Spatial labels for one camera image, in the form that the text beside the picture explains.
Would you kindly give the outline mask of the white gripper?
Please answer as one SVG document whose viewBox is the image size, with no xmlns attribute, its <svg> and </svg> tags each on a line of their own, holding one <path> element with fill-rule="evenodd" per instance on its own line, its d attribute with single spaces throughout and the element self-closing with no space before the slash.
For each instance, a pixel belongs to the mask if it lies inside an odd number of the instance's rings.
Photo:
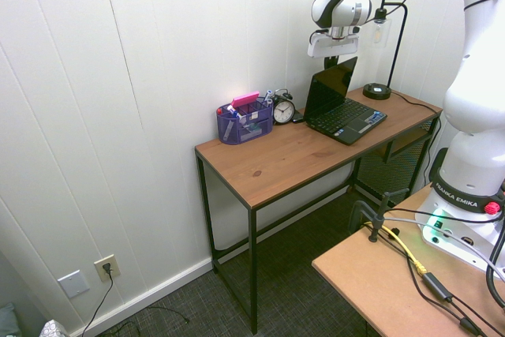
<svg viewBox="0 0 505 337">
<path fill-rule="evenodd" d="M 334 39 L 327 33 L 315 33 L 309 38 L 308 56 L 311 58 L 325 58 L 324 68 L 331 68 L 331 58 L 334 66 L 339 63 L 340 55 L 353 54 L 358 49 L 358 34 L 350 34 L 342 39 Z"/>
</svg>

